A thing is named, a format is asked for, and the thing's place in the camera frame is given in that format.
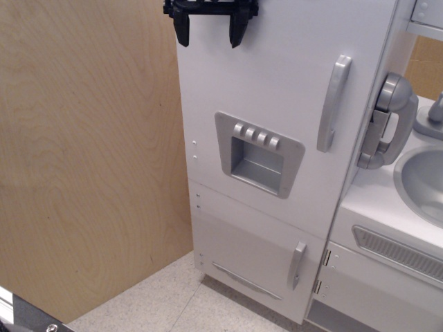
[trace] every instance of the faucet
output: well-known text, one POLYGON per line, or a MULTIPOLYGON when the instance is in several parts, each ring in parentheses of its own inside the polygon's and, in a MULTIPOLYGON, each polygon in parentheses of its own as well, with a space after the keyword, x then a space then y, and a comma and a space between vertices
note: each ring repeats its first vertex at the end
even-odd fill
POLYGON ((443 92, 432 106, 419 109, 413 128, 418 133, 443 140, 443 92))

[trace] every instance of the cabinet door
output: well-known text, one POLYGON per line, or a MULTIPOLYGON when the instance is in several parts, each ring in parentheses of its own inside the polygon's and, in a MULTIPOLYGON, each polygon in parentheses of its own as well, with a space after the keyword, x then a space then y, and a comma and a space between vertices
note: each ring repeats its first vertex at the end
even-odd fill
POLYGON ((189 178, 326 239, 396 6, 412 10, 413 2, 261 1, 235 49, 228 17, 191 16, 190 45, 177 45, 189 178), (320 120, 341 55, 352 63, 322 152, 320 120), (217 111, 304 145, 287 199, 223 173, 217 111))
POLYGON ((196 267, 301 324, 324 241, 193 181, 190 196, 196 267))
MULTIPOLYGON (((442 289, 333 242, 327 248, 316 301, 380 332, 443 331, 442 289)), ((326 327, 344 331, 339 324, 326 327)))

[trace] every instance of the white countertop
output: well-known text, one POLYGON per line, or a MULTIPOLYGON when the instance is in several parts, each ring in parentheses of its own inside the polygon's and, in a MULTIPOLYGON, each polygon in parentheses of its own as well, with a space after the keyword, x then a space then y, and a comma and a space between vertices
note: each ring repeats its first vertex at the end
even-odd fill
MULTIPOLYGON (((432 100, 420 98, 419 108, 432 103, 432 100)), ((443 141, 413 130, 400 158, 407 151, 430 145, 443 146, 443 141)), ((426 246, 433 246, 432 253, 441 253, 438 257, 443 259, 443 228, 424 220, 403 202, 395 188, 394 168, 395 163, 376 170, 360 169, 341 207, 410 235, 426 243, 426 246)))

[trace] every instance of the door hinge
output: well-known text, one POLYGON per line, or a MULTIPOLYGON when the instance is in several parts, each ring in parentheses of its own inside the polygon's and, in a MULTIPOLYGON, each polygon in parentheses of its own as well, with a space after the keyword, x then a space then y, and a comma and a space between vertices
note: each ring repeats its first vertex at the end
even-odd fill
POLYGON ((314 284, 314 289, 313 289, 314 294, 318 294, 318 292, 320 292, 320 287, 321 287, 321 281, 317 279, 316 283, 314 284))
POLYGON ((325 254, 323 256, 323 265, 326 266, 327 262, 329 262, 329 257, 331 256, 331 250, 326 249, 325 254))

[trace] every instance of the gray door handle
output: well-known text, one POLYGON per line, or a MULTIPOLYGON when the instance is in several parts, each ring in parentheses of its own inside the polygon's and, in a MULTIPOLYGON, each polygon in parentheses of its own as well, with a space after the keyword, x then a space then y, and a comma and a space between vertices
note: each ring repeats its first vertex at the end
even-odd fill
POLYGON ((303 254, 306 250, 306 244, 303 242, 298 242, 296 249, 293 252, 291 265, 289 266, 289 274, 288 274, 288 288, 293 291, 296 289, 298 284, 298 280, 300 279, 298 276, 298 267, 300 265, 300 261, 302 260, 303 254))
POLYGON ((334 139, 335 118, 338 112, 340 97, 349 75, 352 59, 344 55, 338 57, 326 92, 323 112, 321 114, 320 128, 317 136, 317 150, 327 152, 334 139))

